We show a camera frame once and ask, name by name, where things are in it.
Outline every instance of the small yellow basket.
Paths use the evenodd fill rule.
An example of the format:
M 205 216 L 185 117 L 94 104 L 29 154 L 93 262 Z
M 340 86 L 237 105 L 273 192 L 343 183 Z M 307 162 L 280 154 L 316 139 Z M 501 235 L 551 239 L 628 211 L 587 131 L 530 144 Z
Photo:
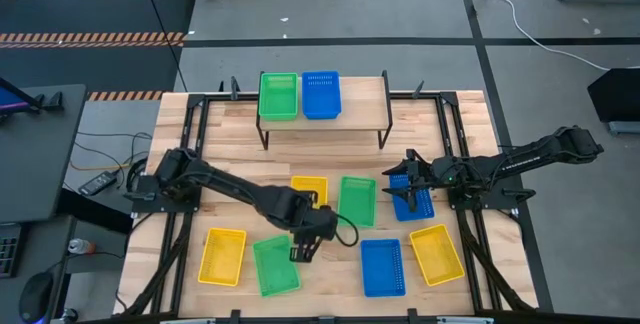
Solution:
M 409 238 L 428 286 L 464 276 L 460 258 L 444 224 L 414 231 Z
M 325 177 L 291 177 L 291 186 L 296 190 L 313 190 L 318 193 L 318 202 L 313 203 L 314 208 L 326 205 L 329 200 L 329 179 Z
M 209 229 L 204 246 L 198 281 L 226 286 L 238 285 L 247 232 L 233 229 Z

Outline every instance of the keyboard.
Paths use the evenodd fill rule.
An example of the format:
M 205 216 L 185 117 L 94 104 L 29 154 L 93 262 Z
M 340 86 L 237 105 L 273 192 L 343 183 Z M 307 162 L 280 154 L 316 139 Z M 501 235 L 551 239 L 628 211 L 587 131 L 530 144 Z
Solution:
M 21 234 L 20 224 L 0 224 L 0 279 L 15 276 Z

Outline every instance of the plastic basket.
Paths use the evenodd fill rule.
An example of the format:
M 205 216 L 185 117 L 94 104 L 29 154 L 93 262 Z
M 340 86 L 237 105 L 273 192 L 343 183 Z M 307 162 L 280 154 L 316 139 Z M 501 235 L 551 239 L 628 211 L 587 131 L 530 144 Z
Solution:
M 409 177 L 406 174 L 390 175 L 389 186 L 391 188 L 406 188 L 409 186 Z M 406 200 L 396 195 L 393 195 L 392 199 L 398 221 L 429 219 L 436 215 L 428 189 L 421 189 L 416 192 L 415 212 L 409 210 L 409 203 Z
M 308 119 L 335 119 L 342 112 L 336 71 L 302 73 L 302 112 Z
M 312 190 L 318 193 L 318 201 L 313 203 L 314 208 L 328 203 L 329 180 L 325 177 L 291 177 L 291 187 L 296 190 Z
M 340 183 L 338 214 L 353 224 L 372 228 L 376 224 L 376 181 L 371 178 L 344 176 Z M 341 225 L 348 225 L 340 219 Z
M 444 224 L 409 234 L 427 285 L 434 286 L 462 278 L 464 269 Z
M 398 239 L 363 240 L 360 251 L 365 296 L 389 297 L 407 293 Z
M 286 235 L 253 244 L 260 294 L 263 297 L 300 288 L 298 268 L 289 260 L 290 249 L 291 242 Z
M 262 73 L 260 109 L 264 120 L 294 120 L 298 115 L 298 74 Z
M 232 229 L 209 229 L 202 254 L 200 283 L 238 285 L 247 232 Z

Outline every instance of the white cable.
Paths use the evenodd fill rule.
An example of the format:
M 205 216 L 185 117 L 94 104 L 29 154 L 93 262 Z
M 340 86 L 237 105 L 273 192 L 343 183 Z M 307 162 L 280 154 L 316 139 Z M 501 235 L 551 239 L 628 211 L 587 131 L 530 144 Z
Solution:
M 537 40 L 533 39 L 533 37 L 531 35 L 529 35 L 526 31 L 524 31 L 524 29 L 522 29 L 520 27 L 520 24 L 518 24 L 518 19 L 516 19 L 516 6 L 511 2 L 511 0 L 502 0 L 502 1 L 506 2 L 507 4 L 509 4 L 511 6 L 511 14 L 513 16 L 513 24 L 516 26 L 518 31 L 520 31 L 520 33 L 522 33 L 524 36 L 529 38 L 529 40 L 534 42 L 540 48 L 542 48 L 542 49 L 544 49 L 544 50 L 546 50 L 548 52 L 551 52 L 551 53 L 562 54 L 562 55 L 566 55 L 566 56 L 574 58 L 574 59 L 578 59 L 581 62 L 589 64 L 589 65 L 591 65 L 592 67 L 594 67 L 596 69 L 600 69 L 600 70 L 604 70 L 604 71 L 611 70 L 610 68 L 605 68 L 605 67 L 600 66 L 598 64 L 592 63 L 592 62 L 588 61 L 587 59 L 581 58 L 581 57 L 579 57 L 579 56 L 577 56 L 575 54 L 567 53 L 567 52 L 562 51 L 562 50 L 551 49 L 549 47 L 546 47 L 546 46 L 540 44 L 540 42 L 538 42 Z M 625 69 L 640 69 L 640 66 L 632 66 L 632 67 L 627 67 Z

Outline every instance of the computer mouse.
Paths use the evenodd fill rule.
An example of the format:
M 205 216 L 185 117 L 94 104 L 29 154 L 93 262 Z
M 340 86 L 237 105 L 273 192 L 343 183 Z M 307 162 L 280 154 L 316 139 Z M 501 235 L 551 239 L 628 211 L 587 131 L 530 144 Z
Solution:
M 49 298 L 53 288 L 53 274 L 38 273 L 27 281 L 20 295 L 20 317 L 25 323 L 37 323 L 47 313 Z

